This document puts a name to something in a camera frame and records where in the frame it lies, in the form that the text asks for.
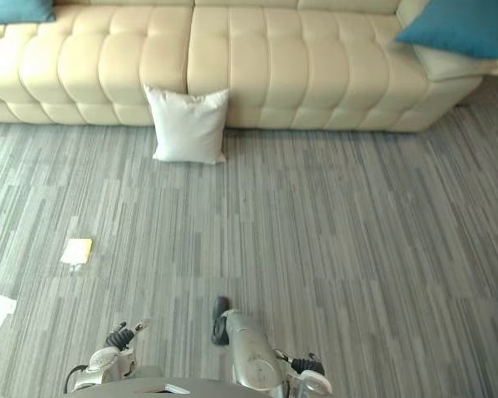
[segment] sofa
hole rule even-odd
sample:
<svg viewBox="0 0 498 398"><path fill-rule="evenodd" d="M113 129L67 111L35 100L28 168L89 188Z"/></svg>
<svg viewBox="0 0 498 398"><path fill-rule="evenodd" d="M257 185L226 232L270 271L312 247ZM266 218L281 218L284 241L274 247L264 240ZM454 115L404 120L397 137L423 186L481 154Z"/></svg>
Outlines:
<svg viewBox="0 0 498 398"><path fill-rule="evenodd" d="M152 125L147 84L228 87L230 127L420 131L495 67L395 42L421 2L61 0L0 25L0 122Z"/></svg>

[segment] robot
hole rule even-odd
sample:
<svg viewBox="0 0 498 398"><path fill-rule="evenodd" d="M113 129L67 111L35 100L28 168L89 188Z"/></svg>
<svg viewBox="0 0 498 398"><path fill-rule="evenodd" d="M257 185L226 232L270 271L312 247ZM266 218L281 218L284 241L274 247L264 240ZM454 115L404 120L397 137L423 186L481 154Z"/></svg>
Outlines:
<svg viewBox="0 0 498 398"><path fill-rule="evenodd" d="M64 394L70 398L141 398L150 394L184 394L196 398L320 398L332 396L332 386L315 354L292 358L273 350L265 333L252 319L231 309L228 298L218 297L212 310L212 342L230 347L233 384L222 381L163 377L160 370L137 366L131 341L146 327L121 323L95 352L89 365L79 365L66 378ZM284 372L281 362L290 368ZM79 372L68 392L72 374Z"/></svg>

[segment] floor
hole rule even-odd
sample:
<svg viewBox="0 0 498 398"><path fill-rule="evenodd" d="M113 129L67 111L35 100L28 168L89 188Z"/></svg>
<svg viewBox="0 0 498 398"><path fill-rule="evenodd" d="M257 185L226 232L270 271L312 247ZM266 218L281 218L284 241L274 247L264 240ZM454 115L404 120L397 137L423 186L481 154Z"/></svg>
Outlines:
<svg viewBox="0 0 498 398"><path fill-rule="evenodd" d="M228 294L319 353L336 397L498 396L498 90L423 134L230 130L214 167L152 129L0 124L0 397L58 396L121 320L166 375L229 379ZM66 241L94 240L78 272Z"/></svg>

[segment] sofa cushion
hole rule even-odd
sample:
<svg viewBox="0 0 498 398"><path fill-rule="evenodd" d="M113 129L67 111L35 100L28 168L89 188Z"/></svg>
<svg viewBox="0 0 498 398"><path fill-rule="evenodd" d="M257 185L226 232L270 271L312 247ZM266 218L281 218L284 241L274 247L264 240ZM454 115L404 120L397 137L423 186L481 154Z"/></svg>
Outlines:
<svg viewBox="0 0 498 398"><path fill-rule="evenodd" d="M431 82L395 15L196 7L188 92L231 89L227 125L424 129L481 78Z"/></svg>
<svg viewBox="0 0 498 398"><path fill-rule="evenodd" d="M143 84L186 93L190 7L59 6L0 26L0 121L147 124Z"/></svg>
<svg viewBox="0 0 498 398"><path fill-rule="evenodd" d="M498 59L498 0L431 0L397 40Z"/></svg>
<svg viewBox="0 0 498 398"><path fill-rule="evenodd" d="M402 0L397 17L403 27L408 27L422 12L429 0ZM486 75L496 68L494 60L480 60L456 52L425 46L413 46L430 80Z"/></svg>

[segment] pillow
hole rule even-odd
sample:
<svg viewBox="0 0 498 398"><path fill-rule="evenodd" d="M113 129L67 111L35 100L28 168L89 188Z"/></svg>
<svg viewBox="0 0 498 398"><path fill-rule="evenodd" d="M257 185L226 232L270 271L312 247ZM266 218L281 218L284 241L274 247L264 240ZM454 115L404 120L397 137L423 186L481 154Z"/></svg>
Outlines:
<svg viewBox="0 0 498 398"><path fill-rule="evenodd" d="M5 23L53 22L52 0L0 0L0 25Z"/></svg>
<svg viewBox="0 0 498 398"><path fill-rule="evenodd" d="M164 162L225 162L223 127L228 90L209 95L184 95L144 86L151 105L157 151L153 159Z"/></svg>
<svg viewBox="0 0 498 398"><path fill-rule="evenodd" d="M498 59L498 0L431 0L397 40Z"/></svg>

